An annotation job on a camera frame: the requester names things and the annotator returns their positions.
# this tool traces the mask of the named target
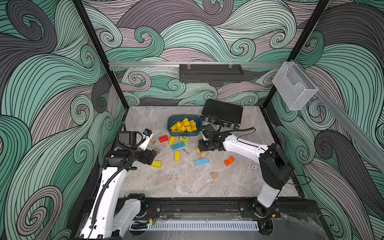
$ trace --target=black frame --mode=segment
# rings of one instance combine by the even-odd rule
[[[88,17],[88,14],[84,8],[83,2],[81,0],[72,0],[72,2],[73,2],[74,6],[77,10],[77,13],[79,14],[79,16],[81,18],[81,21],[83,22],[85,29],[88,32],[88,35],[89,35],[89,37],[93,43],[93,46],[94,46],[97,54],[100,57],[101,63],[103,64],[105,71],[107,72],[108,77],[109,77],[110,81],[112,82],[112,85],[114,86],[114,88],[115,88],[115,90],[116,90],[116,92],[120,98],[122,105],[124,106],[124,108],[126,110],[129,109],[129,105],[128,105],[127,101],[125,100],[124,94],[123,94],[123,92],[119,86],[119,82],[116,78],[116,75],[109,68],[108,58],[105,55],[105,52],[101,46],[99,39],[97,38],[96,32],[92,26],[91,20]]]
[[[321,14],[323,13],[324,9],[326,8],[328,2],[329,2],[329,0],[319,0],[319,2],[316,5],[316,8],[313,10],[311,17],[307,20],[307,24],[305,25],[303,32],[301,33],[299,39],[297,40],[295,46],[293,47],[292,52],[289,55],[287,61],[294,60],[299,55],[301,48],[304,46],[308,37],[311,35],[314,27],[316,26]],[[263,109],[266,109],[268,107],[268,105],[271,102],[276,91],[277,91],[277,89],[273,85],[271,90],[268,93],[268,96],[265,98],[265,100],[263,102],[263,105],[262,105]]]
[[[123,207],[126,198],[119,198],[115,213],[119,212]],[[148,208],[155,210],[158,218],[167,220],[173,218],[175,214],[188,214],[188,213],[200,213],[200,214],[240,214],[245,218],[252,218],[254,221],[258,221],[259,225],[265,222],[265,218],[258,218],[254,216],[252,210],[252,204],[256,200],[255,197],[186,197],[186,198],[146,198],[144,204],[148,205]],[[83,208],[79,212],[75,225],[80,226],[81,221],[85,214],[87,216],[91,213],[94,199],[87,200],[83,204]],[[321,214],[321,211],[316,201],[308,199],[298,199],[297,197],[279,197],[276,201],[276,207],[279,213],[292,214],[292,213],[316,213],[321,227],[324,229],[327,237],[333,240],[333,235],[328,228],[328,225]],[[148,220],[154,218],[152,212],[148,212],[146,218],[138,218],[136,220]],[[70,238],[74,238],[77,231],[72,231]]]
[[[84,5],[81,0],[72,0],[76,10],[78,11],[78,14],[83,22],[83,25],[85,29],[87,30],[90,39],[95,47],[95,50],[97,54],[99,55],[101,62],[109,76],[110,81],[112,82],[124,108],[125,113],[123,115],[122,121],[125,120],[129,105],[127,101],[125,100],[124,94],[119,86],[119,82],[113,73],[113,71],[109,68],[108,59],[105,55],[105,52],[103,51],[103,48],[99,42],[99,39],[97,38],[96,32],[91,24],[91,21],[87,15],[87,12],[84,8]],[[306,40],[312,33],[317,21],[319,20],[322,12],[324,11],[325,7],[327,6],[329,0],[319,0],[314,12],[312,13],[309,20],[307,20],[307,24],[304,27],[304,30],[302,34],[300,35],[296,45],[294,46],[291,54],[289,55],[287,61],[294,60],[297,55],[299,54],[301,48],[305,44]],[[279,138],[277,134],[275,133],[275,130],[273,129],[272,123],[266,113],[266,108],[268,107],[269,103],[271,102],[272,97],[276,93],[276,88],[273,86],[265,99],[262,106],[260,106],[260,110],[263,114],[263,117],[268,125],[268,128],[270,129],[270,132],[272,134],[272,137],[275,141],[275,143],[280,145]],[[297,178],[292,178],[294,184],[298,184]],[[83,203],[83,207],[79,211],[78,217],[76,218],[75,222],[72,225],[80,226],[82,217],[85,213],[90,213],[91,209],[93,207],[93,203],[95,201],[98,188],[100,186],[101,182],[101,175],[99,177],[98,184],[95,188],[95,191],[93,192],[92,199],[86,200]],[[328,225],[325,222],[324,217],[322,216],[319,207],[317,206],[317,203],[313,200],[304,199],[304,192],[300,186],[296,186],[296,190],[299,194],[299,197],[279,197],[276,201],[277,208],[280,210],[280,212],[315,212],[318,214],[319,219],[321,221],[322,227],[325,230],[327,236],[329,239],[333,239],[332,233],[328,228]],[[255,197],[224,197],[224,198],[147,198],[145,200],[145,203],[154,209],[160,208],[159,214],[175,214],[180,213],[180,209],[183,209],[182,212],[184,213],[237,213],[241,214],[242,217],[252,218],[256,221],[261,221],[262,219],[258,218],[253,210],[252,205],[255,201]],[[122,205],[124,204],[125,198],[120,198],[118,200],[118,204],[116,207],[116,211],[118,212]],[[76,231],[72,231],[71,237],[74,237],[74,234],[76,234]]]

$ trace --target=teal plastic bin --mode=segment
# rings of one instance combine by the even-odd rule
[[[197,131],[196,132],[172,132],[170,129],[175,123],[182,122],[185,118],[188,118],[188,120],[194,120],[196,123]],[[171,136],[174,137],[194,137],[200,134],[201,132],[201,126],[200,126],[200,117],[198,115],[193,114],[178,114],[178,115],[171,115],[168,118],[167,122],[167,130]]]

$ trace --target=black cable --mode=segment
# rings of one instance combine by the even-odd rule
[[[91,229],[91,232],[89,233],[88,237],[87,237],[87,240],[89,239],[89,237],[91,236],[92,234],[92,231],[93,231],[93,228]]]
[[[214,118],[218,121],[219,123],[219,127],[218,127],[218,130],[217,132],[220,132],[221,130],[221,120],[213,115],[208,115],[208,116],[205,116],[206,118]],[[201,127],[201,130],[203,131],[203,119],[200,120],[200,127]],[[215,134],[216,132],[208,132],[206,129],[204,129],[208,134]]]
[[[246,136],[246,135],[249,135],[249,134],[252,134],[252,133],[256,132],[256,128],[254,128],[254,127],[252,127],[252,128],[253,128],[253,132],[250,132],[250,133],[241,135],[240,137],[244,137],[244,136]]]
[[[126,167],[126,166],[129,166],[130,164],[133,163],[133,158],[135,156],[135,153],[130,150],[130,149],[127,149],[128,151],[130,151],[132,153],[131,155],[131,158],[119,169],[117,169],[117,171],[112,174],[112,176],[110,178],[108,178],[108,180],[105,182],[105,184],[103,185],[103,188],[101,189],[100,191],[100,194],[99,196],[97,197],[96,199],[96,203],[95,203],[95,207],[94,207],[94,210],[93,210],[93,214],[92,214],[92,219],[91,219],[91,226],[92,229],[94,228],[94,225],[96,223],[96,215],[97,215],[97,211],[99,210],[99,204],[100,204],[100,201],[101,201],[101,198],[103,197],[103,194],[105,192],[105,190],[107,189],[108,185],[111,183],[111,181]]]
[[[308,182],[306,182],[306,183],[304,183],[304,184],[293,184],[293,183],[289,183],[289,182],[286,182],[286,181],[284,181],[284,180],[282,180],[282,179],[280,179],[280,180],[281,180],[281,181],[283,181],[283,182],[285,182],[285,183],[288,183],[288,184],[294,185],[294,186],[304,186],[304,185],[307,185],[307,184],[309,184],[309,183],[312,181],[312,179],[311,179],[310,177],[308,177],[308,176],[305,176],[305,175],[295,175],[295,176],[296,176],[296,177],[297,177],[297,176],[306,177],[306,178],[308,178],[308,179],[309,179],[309,181],[308,181]]]

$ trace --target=wall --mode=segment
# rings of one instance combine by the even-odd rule
[[[85,0],[110,61],[288,58],[317,0]],[[277,69],[245,69],[242,83],[179,82],[177,68],[115,68],[132,105],[261,105]]]
[[[383,7],[355,1],[325,10],[297,58],[381,149]],[[384,174],[322,102],[314,97],[289,111],[276,93],[267,112],[296,173],[312,179],[302,188],[317,201],[335,239],[383,239]]]
[[[124,110],[71,0],[1,1],[0,32],[1,239],[68,239]]]

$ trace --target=marble floor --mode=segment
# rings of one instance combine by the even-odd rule
[[[159,137],[167,135],[167,119],[173,114],[200,115],[202,107],[196,106],[138,106],[130,107],[126,126],[128,131],[153,131],[156,143],[149,144],[160,153],[155,160],[162,162],[161,168],[144,165],[136,161],[135,171],[129,171],[120,191],[120,197],[129,193],[144,193],[147,197],[255,197],[263,184],[260,166],[253,170],[254,162],[239,154],[228,151],[210,151],[209,163],[195,166],[198,159],[196,146],[202,135],[189,137],[189,142],[180,150],[180,162],[175,162],[174,151],[168,142],[160,143]],[[255,127],[256,132],[242,137],[260,144],[271,144],[273,138],[258,106],[246,106],[243,110],[240,128]],[[235,161],[226,166],[224,160],[230,156]],[[212,180],[211,173],[219,177]],[[298,196],[293,185],[286,184],[279,196]]]

